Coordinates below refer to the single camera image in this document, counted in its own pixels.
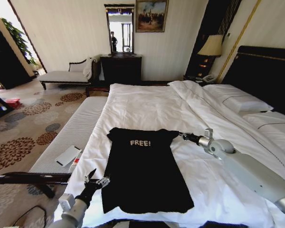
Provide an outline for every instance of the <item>framed painting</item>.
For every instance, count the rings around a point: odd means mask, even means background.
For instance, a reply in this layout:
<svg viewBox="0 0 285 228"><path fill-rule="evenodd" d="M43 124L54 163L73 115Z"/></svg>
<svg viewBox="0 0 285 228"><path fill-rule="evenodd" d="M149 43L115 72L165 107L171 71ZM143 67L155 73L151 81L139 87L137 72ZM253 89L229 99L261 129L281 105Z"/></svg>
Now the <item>framed painting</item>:
<svg viewBox="0 0 285 228"><path fill-rule="evenodd" d="M169 0L136 0L136 32L164 32Z"/></svg>

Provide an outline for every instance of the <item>cable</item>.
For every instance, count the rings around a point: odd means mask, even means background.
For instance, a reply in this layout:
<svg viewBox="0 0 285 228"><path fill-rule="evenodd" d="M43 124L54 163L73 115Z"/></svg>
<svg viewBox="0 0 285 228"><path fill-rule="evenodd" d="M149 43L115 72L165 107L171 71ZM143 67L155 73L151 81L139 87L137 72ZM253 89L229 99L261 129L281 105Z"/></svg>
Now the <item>cable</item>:
<svg viewBox="0 0 285 228"><path fill-rule="evenodd" d="M39 205L33 206L31 209L27 210L23 215L21 215L21 216L16 220L16 222L13 224L13 226L15 226L16 223L17 223L23 216L25 216L27 213L29 213L29 212L30 212L31 210L33 210L34 208L40 208L41 210L43 210L43 212L44 212L44 226L43 226L43 228L45 228L46 225L47 225L47 211L46 211L43 207L41 207L41 206L39 206Z"/></svg>

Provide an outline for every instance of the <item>black headboard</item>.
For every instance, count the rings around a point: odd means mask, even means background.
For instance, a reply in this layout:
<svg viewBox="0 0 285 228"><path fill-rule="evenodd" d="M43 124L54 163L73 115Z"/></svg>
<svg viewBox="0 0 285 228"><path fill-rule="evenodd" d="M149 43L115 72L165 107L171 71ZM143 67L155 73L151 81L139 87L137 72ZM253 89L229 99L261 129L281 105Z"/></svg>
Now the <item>black headboard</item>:
<svg viewBox="0 0 285 228"><path fill-rule="evenodd" d="M285 114L285 49L240 46L223 79Z"/></svg>

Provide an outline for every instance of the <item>wall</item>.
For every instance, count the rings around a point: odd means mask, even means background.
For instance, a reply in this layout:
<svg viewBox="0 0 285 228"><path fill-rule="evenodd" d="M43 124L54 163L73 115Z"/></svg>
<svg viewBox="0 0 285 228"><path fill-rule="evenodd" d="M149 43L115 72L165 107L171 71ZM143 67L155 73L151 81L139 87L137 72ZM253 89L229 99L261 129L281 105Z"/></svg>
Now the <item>wall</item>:
<svg viewBox="0 0 285 228"><path fill-rule="evenodd" d="M11 37L9 31L6 29L5 25L3 24L2 20L0 19L0 31L2 32L2 34L4 35L5 39L7 40L7 42L9 43L10 47L13 49L13 51L15 52L17 58L19 59L20 63L23 65L24 69L26 70L26 72L28 73L28 75L33 76L34 72L32 71L30 65L27 63L27 61L25 60L24 56L22 55L22 53L20 52L17 44L15 43L15 41L13 40L13 38Z"/></svg>
<svg viewBox="0 0 285 228"><path fill-rule="evenodd" d="M257 0L242 0L228 32L231 37L223 42L223 54L217 58L211 73L218 75L235 44ZM222 78L228 72L237 49L241 45L285 48L285 0L261 0L250 23L228 61Z"/></svg>
<svg viewBox="0 0 285 228"><path fill-rule="evenodd" d="M110 53L105 3L135 0L12 0L47 71ZM177 80L185 73L206 0L170 0L164 33L135 33L143 80Z"/></svg>

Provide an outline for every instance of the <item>telephone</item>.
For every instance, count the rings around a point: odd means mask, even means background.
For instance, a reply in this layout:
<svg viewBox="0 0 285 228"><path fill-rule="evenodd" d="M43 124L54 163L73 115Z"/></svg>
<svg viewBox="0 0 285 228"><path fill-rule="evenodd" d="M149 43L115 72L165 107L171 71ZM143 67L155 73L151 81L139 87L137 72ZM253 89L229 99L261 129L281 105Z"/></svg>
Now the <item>telephone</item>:
<svg viewBox="0 0 285 228"><path fill-rule="evenodd" d="M215 81L215 77L213 75L207 75L202 78L204 82L211 83Z"/></svg>

